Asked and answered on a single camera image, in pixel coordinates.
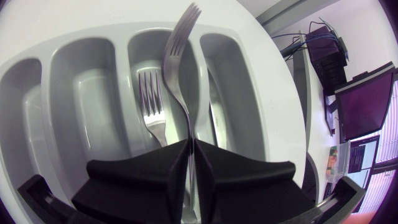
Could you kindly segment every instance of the silver fork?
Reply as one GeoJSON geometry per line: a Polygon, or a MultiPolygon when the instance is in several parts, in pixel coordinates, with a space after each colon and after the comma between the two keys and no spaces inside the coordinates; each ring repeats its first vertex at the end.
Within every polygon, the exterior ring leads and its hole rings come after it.
{"type": "Polygon", "coordinates": [[[138,73],[139,82],[139,96],[141,101],[141,111],[144,117],[145,126],[148,131],[158,140],[160,146],[167,146],[166,141],[166,117],[164,114],[162,94],[160,92],[159,76],[156,72],[156,95],[154,91],[154,81],[152,78],[152,72],[149,72],[150,76],[150,89],[147,83],[147,76],[144,72],[144,81],[142,81],[141,73],[138,73]]]}
{"type": "MultiPolygon", "coordinates": [[[[192,139],[192,129],[191,122],[189,119],[189,113],[187,105],[181,94],[178,70],[180,68],[181,56],[184,52],[185,46],[188,42],[188,36],[192,31],[193,26],[195,25],[201,10],[196,6],[195,3],[189,5],[188,9],[184,12],[180,20],[177,22],[177,25],[174,27],[173,32],[171,33],[163,54],[162,61],[162,76],[163,81],[165,83],[166,89],[169,93],[176,99],[183,109],[185,120],[187,122],[188,129],[188,139],[191,140],[191,154],[193,154],[193,139],[192,139]]],[[[193,166],[193,157],[189,158],[189,171],[190,171],[190,203],[191,209],[193,209],[194,205],[194,166],[193,166]]]]}

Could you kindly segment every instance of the black cable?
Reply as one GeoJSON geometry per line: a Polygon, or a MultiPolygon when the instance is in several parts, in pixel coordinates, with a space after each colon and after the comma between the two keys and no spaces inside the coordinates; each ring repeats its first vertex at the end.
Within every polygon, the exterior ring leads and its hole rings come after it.
{"type": "Polygon", "coordinates": [[[311,22],[310,22],[310,28],[308,29],[308,33],[311,33],[311,24],[312,24],[312,23],[315,23],[315,24],[323,24],[323,25],[327,26],[327,28],[330,30],[329,26],[326,25],[324,22],[315,22],[315,21],[311,21],[311,22]]]}
{"type": "Polygon", "coordinates": [[[306,47],[299,47],[299,48],[295,49],[295,50],[289,55],[289,57],[285,60],[285,62],[288,61],[288,60],[290,60],[290,58],[293,56],[294,53],[298,52],[299,50],[305,50],[305,49],[307,49],[307,48],[306,48],[306,47]]]}
{"type": "Polygon", "coordinates": [[[287,47],[290,47],[291,45],[294,45],[294,43],[296,43],[298,40],[300,40],[300,37],[299,37],[299,36],[293,37],[293,38],[292,38],[292,43],[291,43],[289,46],[287,46],[287,47]]]}

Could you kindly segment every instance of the cutlery tray compartment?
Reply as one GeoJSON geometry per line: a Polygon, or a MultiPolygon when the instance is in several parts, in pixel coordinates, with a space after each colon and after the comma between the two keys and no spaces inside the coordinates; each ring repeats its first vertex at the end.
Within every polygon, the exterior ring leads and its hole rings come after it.
{"type": "Polygon", "coordinates": [[[228,150],[264,160],[259,108],[239,45],[222,34],[205,34],[200,45],[224,108],[228,150]]]}
{"type": "Polygon", "coordinates": [[[56,51],[50,70],[50,107],[60,160],[72,191],[87,180],[92,159],[130,157],[121,121],[113,44],[81,39],[56,51]]]}

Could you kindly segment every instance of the wall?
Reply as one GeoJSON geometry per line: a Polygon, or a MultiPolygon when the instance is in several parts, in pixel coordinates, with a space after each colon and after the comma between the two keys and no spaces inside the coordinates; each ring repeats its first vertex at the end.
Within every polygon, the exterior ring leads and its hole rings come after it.
{"type": "Polygon", "coordinates": [[[254,17],[269,9],[280,0],[237,0],[245,7],[254,17]]]}
{"type": "MultiPolygon", "coordinates": [[[[345,67],[347,80],[364,71],[374,70],[392,61],[398,67],[398,45],[378,0],[340,0],[301,21],[280,31],[276,35],[308,32],[310,21],[320,22],[319,18],[332,25],[346,44],[349,62],[345,67]]],[[[312,24],[312,30],[319,25],[312,24]]],[[[288,46],[292,37],[274,39],[279,49],[288,46]]],[[[288,61],[292,72],[292,61],[288,61]]]]}

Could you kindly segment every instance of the cable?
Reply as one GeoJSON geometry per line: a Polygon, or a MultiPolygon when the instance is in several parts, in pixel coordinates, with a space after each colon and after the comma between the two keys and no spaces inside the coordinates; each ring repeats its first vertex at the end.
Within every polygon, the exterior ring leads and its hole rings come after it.
{"type": "Polygon", "coordinates": [[[287,47],[290,47],[291,45],[294,45],[294,43],[296,43],[296,42],[299,41],[299,40],[300,40],[299,36],[293,37],[293,38],[292,38],[292,43],[291,43],[289,46],[287,46],[287,47]]]}
{"type": "MultiPolygon", "coordinates": [[[[274,38],[277,38],[277,37],[283,37],[283,36],[287,36],[287,35],[310,35],[310,36],[313,36],[313,37],[319,36],[319,35],[312,35],[312,34],[281,34],[281,35],[277,35],[277,36],[274,36],[274,37],[271,37],[271,38],[274,39],[274,38]]],[[[321,35],[330,35],[332,37],[335,37],[333,34],[321,34],[321,35]]]]}
{"type": "MultiPolygon", "coordinates": [[[[314,37],[314,38],[311,38],[309,40],[306,40],[306,41],[302,42],[299,46],[302,46],[303,44],[306,44],[306,43],[308,43],[310,41],[321,39],[321,38],[332,39],[332,40],[334,40],[334,41],[336,41],[338,43],[338,40],[336,40],[335,38],[329,38],[329,37],[321,36],[321,37],[314,37]]],[[[293,47],[296,47],[296,46],[286,47],[284,50],[287,50],[287,49],[290,49],[290,48],[293,48],[293,47]]]]}
{"type": "Polygon", "coordinates": [[[335,33],[336,33],[336,37],[338,38],[338,34],[337,34],[337,31],[335,30],[335,28],[332,27],[329,23],[327,23],[327,21],[324,21],[321,17],[319,17],[319,19],[320,19],[326,26],[328,26],[329,29],[332,28],[332,30],[335,31],[335,33]]]}
{"type": "Polygon", "coordinates": [[[293,56],[294,53],[298,52],[299,50],[305,50],[305,49],[306,49],[306,47],[299,47],[299,48],[295,49],[295,50],[292,52],[292,54],[290,54],[290,55],[287,57],[287,59],[285,60],[285,62],[287,62],[288,60],[292,59],[291,57],[293,56]]]}
{"type": "Polygon", "coordinates": [[[310,28],[308,29],[308,33],[311,33],[311,24],[312,24],[312,23],[326,25],[324,22],[314,22],[314,21],[311,21],[311,22],[310,22],[310,28]]]}

